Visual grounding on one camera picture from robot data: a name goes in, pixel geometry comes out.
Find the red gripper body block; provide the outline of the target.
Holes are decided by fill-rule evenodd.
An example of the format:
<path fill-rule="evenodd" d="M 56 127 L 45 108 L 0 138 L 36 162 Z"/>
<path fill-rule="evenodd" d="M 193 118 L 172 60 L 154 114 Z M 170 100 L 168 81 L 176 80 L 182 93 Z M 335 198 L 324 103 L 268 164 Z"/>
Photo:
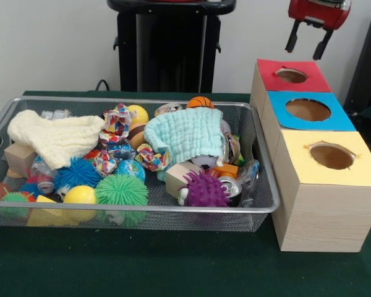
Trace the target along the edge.
<path fill-rule="evenodd" d="M 351 10 L 351 1 L 291 0 L 288 16 L 317 28 L 339 29 Z"/>

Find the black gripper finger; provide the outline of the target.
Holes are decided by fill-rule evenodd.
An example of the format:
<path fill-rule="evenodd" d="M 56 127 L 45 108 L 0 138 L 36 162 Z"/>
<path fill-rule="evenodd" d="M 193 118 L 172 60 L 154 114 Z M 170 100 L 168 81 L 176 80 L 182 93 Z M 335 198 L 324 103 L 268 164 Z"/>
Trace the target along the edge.
<path fill-rule="evenodd" d="M 323 40 L 320 41 L 315 49 L 315 52 L 313 54 L 313 60 L 315 61 L 318 61 L 318 60 L 321 60 L 323 54 L 324 54 L 324 51 L 326 49 L 326 46 L 329 42 L 329 40 L 331 39 L 331 36 L 333 34 L 333 30 L 332 29 L 329 29 L 329 28 L 325 28 L 325 36 L 323 37 Z"/>
<path fill-rule="evenodd" d="M 292 53 L 293 52 L 294 47 L 295 47 L 295 45 L 297 43 L 297 31 L 299 29 L 300 24 L 301 24 L 301 21 L 299 21 L 299 20 L 295 20 L 294 21 L 294 25 L 292 27 L 292 30 L 291 30 L 291 33 L 290 33 L 288 42 L 287 42 L 286 47 L 285 47 L 285 50 L 288 53 Z"/>

